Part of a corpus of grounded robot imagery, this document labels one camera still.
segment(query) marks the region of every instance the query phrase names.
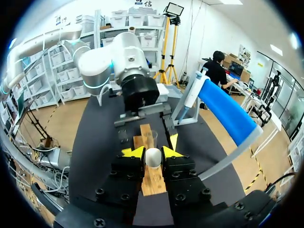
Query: wooden block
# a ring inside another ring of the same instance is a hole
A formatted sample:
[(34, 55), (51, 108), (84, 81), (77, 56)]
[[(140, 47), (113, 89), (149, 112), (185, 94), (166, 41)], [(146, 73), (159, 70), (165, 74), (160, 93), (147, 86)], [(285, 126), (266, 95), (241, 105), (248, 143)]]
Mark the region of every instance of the wooden block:
[[(134, 147), (138, 148), (139, 146), (144, 145), (146, 149), (152, 148), (153, 140), (148, 142), (147, 133), (151, 132), (149, 124), (143, 124), (140, 126), (142, 136), (133, 137)], [(156, 195), (166, 192), (166, 185), (162, 177), (161, 168), (151, 168), (146, 165), (144, 179), (142, 182), (142, 193), (144, 196)]]

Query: yellow black tape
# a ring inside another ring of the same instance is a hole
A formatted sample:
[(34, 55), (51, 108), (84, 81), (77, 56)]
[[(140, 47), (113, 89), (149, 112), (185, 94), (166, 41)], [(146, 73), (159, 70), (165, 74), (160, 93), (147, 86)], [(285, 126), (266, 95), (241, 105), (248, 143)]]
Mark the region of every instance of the yellow black tape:
[(248, 191), (248, 189), (251, 188), (251, 186), (256, 182), (256, 180), (258, 179), (259, 175), (262, 173), (262, 170), (259, 170), (258, 174), (256, 175), (256, 177), (254, 178), (254, 180), (248, 185), (248, 187), (244, 190), (244, 192)]
[(48, 121), (47, 121), (47, 125), (48, 125), (48, 123), (50, 122), (51, 118), (53, 117), (53, 115), (54, 115), (55, 111), (57, 110), (57, 108), (58, 108), (58, 106), (55, 107), (54, 111), (52, 112), (51, 116), (49, 117), (49, 119), (48, 119)]
[(258, 164), (258, 166), (259, 166), (259, 172), (258, 172), (258, 174), (256, 175), (256, 177), (254, 178), (254, 180), (253, 180), (253, 181), (248, 185), (248, 187), (244, 190), (244, 192), (248, 191), (248, 189), (251, 188), (251, 186), (256, 182), (256, 180), (258, 179), (258, 177), (259, 177), (260, 174), (263, 175), (264, 180), (265, 180), (266, 185), (267, 185), (266, 176), (265, 176), (265, 174), (264, 174), (264, 172), (263, 172), (262, 166), (261, 166), (261, 164), (258, 162), (256, 156), (254, 156), (254, 157), (255, 157), (255, 160), (256, 160), (256, 162), (257, 162), (257, 164)]

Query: white wall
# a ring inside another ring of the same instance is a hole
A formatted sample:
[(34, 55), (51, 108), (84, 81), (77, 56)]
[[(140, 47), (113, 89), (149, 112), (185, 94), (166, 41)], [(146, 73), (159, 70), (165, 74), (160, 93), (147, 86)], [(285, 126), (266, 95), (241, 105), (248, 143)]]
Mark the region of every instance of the white wall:
[[(179, 25), (179, 35), (177, 39), (177, 48), (175, 56), (175, 67), (177, 73), (181, 75), (186, 69), (185, 56), (191, 29), (191, 0), (171, 0), (172, 2), (183, 6), (185, 9), (181, 16), (181, 25)], [(169, 1), (152, 0), (152, 7), (162, 13)], [(129, 9), (135, 7), (134, 0), (115, 0), (114, 4), (105, 3), (100, 0), (78, 0), (62, 7), (57, 12), (50, 15), (41, 22), (41, 26), (29, 34), (32, 38), (46, 30), (55, 27), (55, 16), (66, 16), (68, 20), (75, 18), (79, 14), (94, 14), (94, 10), (101, 9), (104, 14), (110, 14), (111, 11)], [(257, 45), (252, 41), (242, 29), (234, 22), (229, 20), (212, 6), (202, 3), (200, 0), (194, 0), (193, 17), (197, 20), (192, 29), (189, 58), (187, 65), (188, 74), (193, 74), (198, 69), (198, 60), (203, 57), (212, 57), (216, 50), (227, 54), (238, 55), (239, 46), (243, 45), (252, 54), (252, 60), (249, 64), (249, 71), (253, 67), (256, 55)], [(173, 26), (170, 26), (168, 49), (166, 55), (166, 65), (169, 64), (169, 55), (171, 54), (173, 43)]]

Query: bolt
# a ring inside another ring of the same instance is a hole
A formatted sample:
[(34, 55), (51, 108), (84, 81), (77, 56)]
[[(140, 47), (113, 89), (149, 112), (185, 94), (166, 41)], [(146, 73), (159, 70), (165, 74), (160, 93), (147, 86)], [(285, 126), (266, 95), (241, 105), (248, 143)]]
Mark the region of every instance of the bolt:
[(98, 228), (103, 228), (105, 227), (105, 221), (102, 218), (97, 218), (94, 220), (94, 226)]
[(175, 177), (175, 178), (178, 178), (180, 176), (180, 174), (178, 172), (174, 172), (171, 176)]
[(237, 209), (237, 210), (242, 210), (244, 209), (244, 204), (242, 202), (237, 202), (235, 205), (234, 205), (234, 208)]
[(98, 196), (101, 196), (101, 195), (103, 195), (103, 194), (105, 193), (105, 191), (104, 191), (103, 189), (97, 189), (97, 190), (95, 191), (95, 193), (96, 193)]
[(190, 170), (189, 174), (190, 174), (191, 176), (196, 176), (196, 175), (197, 175), (197, 173), (195, 172), (195, 170)]
[(184, 201), (186, 199), (186, 196), (184, 194), (178, 194), (175, 199), (177, 201)]
[(248, 212), (244, 215), (244, 218), (247, 219), (248, 221), (253, 220), (253, 216), (252, 216), (252, 214), (251, 214), (250, 211), (248, 211)]
[(133, 176), (134, 176), (134, 173), (132, 173), (132, 172), (129, 173), (129, 174), (127, 174), (127, 177), (128, 177), (128, 178), (132, 178)]
[(120, 197), (122, 200), (129, 200), (130, 199), (130, 196), (128, 194), (123, 194), (121, 197)]
[(205, 188), (205, 189), (203, 189), (203, 191), (201, 191), (201, 193), (202, 193), (203, 195), (210, 195), (210, 194), (211, 194), (211, 191), (210, 191), (210, 189)]

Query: white storage bin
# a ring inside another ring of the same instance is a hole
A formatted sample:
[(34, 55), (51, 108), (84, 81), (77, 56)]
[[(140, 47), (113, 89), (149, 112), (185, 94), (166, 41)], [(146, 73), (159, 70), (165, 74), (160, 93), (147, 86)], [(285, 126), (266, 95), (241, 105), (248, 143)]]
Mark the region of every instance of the white storage bin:
[(44, 68), (42, 63), (39, 63), (37, 66), (35, 66), (36, 72), (38, 75), (42, 74), (44, 72)]
[(114, 40), (114, 37), (102, 39), (103, 46), (106, 47), (106, 46), (110, 45), (113, 42), (113, 40)]
[(73, 87), (73, 90), (74, 90), (76, 96), (83, 96), (86, 94), (85, 85), (75, 86), (75, 87)]
[(157, 36), (139, 36), (142, 48), (154, 48)]
[(70, 79), (76, 79), (76, 78), (80, 77), (80, 74), (79, 74), (77, 68), (69, 69), (66, 71), (67, 71), (67, 75)]
[(42, 103), (46, 104), (47, 102), (50, 101), (50, 99), (52, 98), (52, 93), (51, 91), (48, 91), (45, 95), (41, 96), (40, 99), (42, 101)]
[(113, 17), (111, 18), (111, 25), (113, 28), (124, 27), (127, 21), (127, 16)]
[(52, 56), (53, 66), (63, 63), (64, 61), (65, 61), (65, 56), (63, 55), (63, 52), (59, 52)]
[(71, 54), (68, 53), (67, 51), (63, 51), (63, 56), (65, 57), (65, 61), (68, 61), (68, 60), (71, 60), (72, 57), (71, 57)]
[(145, 15), (129, 15), (129, 26), (143, 26)]
[(25, 90), (24, 90), (23, 99), (24, 99), (24, 100), (29, 99), (29, 90), (28, 90), (28, 89), (25, 89)]
[(67, 75), (67, 71), (66, 71), (66, 70), (64, 70), (64, 71), (62, 71), (62, 72), (59, 72), (57, 75), (58, 75), (59, 80), (60, 80), (61, 82), (64, 82), (64, 81), (67, 81), (67, 80), (68, 80), (68, 75)]
[(119, 10), (119, 11), (113, 11), (111, 13), (111, 17), (121, 17), (121, 16), (128, 16), (127, 10)]
[(89, 15), (79, 15), (76, 17), (76, 20), (94, 20), (94, 17)]
[(39, 97), (39, 98), (37, 98), (37, 99), (35, 100), (35, 103), (36, 103), (37, 106), (40, 106), (40, 105), (43, 104), (43, 101), (42, 101), (42, 100), (40, 99), (40, 97)]
[(163, 27), (164, 15), (148, 15), (148, 26)]
[(87, 45), (89, 48), (91, 48), (91, 42), (86, 42), (85, 45)]
[(75, 92), (74, 92), (73, 88), (70, 88), (70, 89), (68, 89), (64, 92), (61, 92), (61, 95), (62, 95), (63, 99), (69, 100), (69, 99), (72, 99), (74, 97)]
[(83, 33), (92, 32), (94, 30), (94, 21), (92, 20), (85, 19), (85, 20), (77, 21), (76, 24), (82, 25)]
[(37, 71), (35, 68), (32, 68), (30, 71), (27, 72), (26, 77), (29, 80), (31, 80), (32, 78), (34, 78), (37, 75)]
[(42, 87), (41, 81), (37, 80), (36, 82), (34, 82), (30, 87), (30, 91), (32, 94), (35, 94), (36, 92), (38, 92), (38, 90)]

